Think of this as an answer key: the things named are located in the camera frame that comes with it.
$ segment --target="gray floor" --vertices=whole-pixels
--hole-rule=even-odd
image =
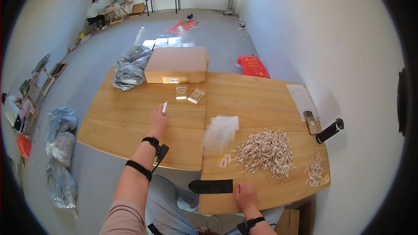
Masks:
[[[199,24],[189,34],[196,46],[206,46],[211,56],[209,70],[212,72],[241,73],[234,63],[239,55],[256,54],[245,29],[239,30],[238,18],[224,16],[222,11],[183,9],[158,11],[112,25],[93,36],[69,53],[63,60],[68,67],[53,84],[45,98],[36,127],[40,129],[37,144],[27,160],[22,173],[22,186],[27,202],[50,234],[98,234],[112,203],[113,193],[125,160],[102,153],[77,143],[71,165],[71,173],[78,187],[76,221],[71,212],[57,209],[51,203],[45,186],[45,166],[49,160],[45,147],[46,112],[66,105],[74,108],[81,126],[90,103],[116,59],[127,52],[136,39],[139,29],[146,29],[145,39],[175,36],[164,31],[187,14],[193,13]],[[177,171],[158,168],[163,175],[180,187],[187,187],[192,180],[200,178],[199,172]],[[201,215],[187,214],[196,226],[204,226]],[[235,215],[219,215],[221,234],[241,221]],[[208,217],[208,224],[217,230],[218,224]]]

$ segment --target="paper sheet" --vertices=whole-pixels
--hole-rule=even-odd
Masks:
[[[318,111],[312,101],[311,95],[304,85],[286,85],[287,89],[295,102],[296,108],[298,109],[300,118],[303,122],[306,122],[304,111],[311,111],[316,121],[319,121]]]

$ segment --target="red mat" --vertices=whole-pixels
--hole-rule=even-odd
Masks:
[[[166,32],[177,34],[177,28],[178,27],[183,27],[185,29],[185,31],[187,32],[190,29],[192,29],[194,26],[196,26],[197,23],[198,23],[198,21],[195,21],[195,20],[189,20],[189,22],[187,22],[187,23],[181,23],[181,20],[180,20],[175,25],[173,25],[172,27],[167,29]]]

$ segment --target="orange bag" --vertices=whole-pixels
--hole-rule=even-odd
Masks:
[[[270,78],[264,65],[257,56],[240,56],[238,64],[243,67],[243,74],[246,76],[258,76]]]
[[[19,138],[16,139],[16,142],[18,143],[20,154],[22,154],[23,157],[28,158],[30,150],[32,149],[32,144],[24,135],[20,135]]]

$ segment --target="person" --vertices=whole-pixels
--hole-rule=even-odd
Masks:
[[[92,0],[91,1],[91,5],[90,7],[87,9],[87,21],[89,23],[93,23],[96,21],[102,21],[102,30],[107,28],[106,22],[105,22],[105,16],[104,15],[99,15],[99,12],[102,11],[103,9],[107,8],[107,7],[114,7],[114,4],[110,4],[110,5],[102,5],[99,4],[99,0]]]
[[[22,107],[19,109],[15,103],[22,103],[22,98],[14,97],[4,92],[1,95],[1,102],[4,105],[3,111],[7,121],[9,121],[9,123],[13,126],[13,128],[16,131],[20,131],[22,122],[24,121],[24,118],[28,115],[28,112],[33,114],[36,119],[34,106],[29,100],[26,100],[23,103]]]
[[[163,105],[154,109],[151,130],[146,137],[161,139],[167,126],[167,114],[162,114]],[[143,141],[130,161],[150,171],[155,159],[155,148]],[[257,190],[248,182],[239,183],[234,191],[235,201],[246,220],[264,217],[250,229],[251,235],[276,235],[275,228],[284,206],[259,211],[256,206]],[[131,165],[125,166],[116,187],[114,201],[102,226],[101,235],[153,234],[150,224],[163,235],[198,235],[208,233],[198,228],[198,233],[182,210],[198,213],[199,198],[191,191],[181,189],[159,175],[151,181]],[[241,234],[233,229],[227,235]]]

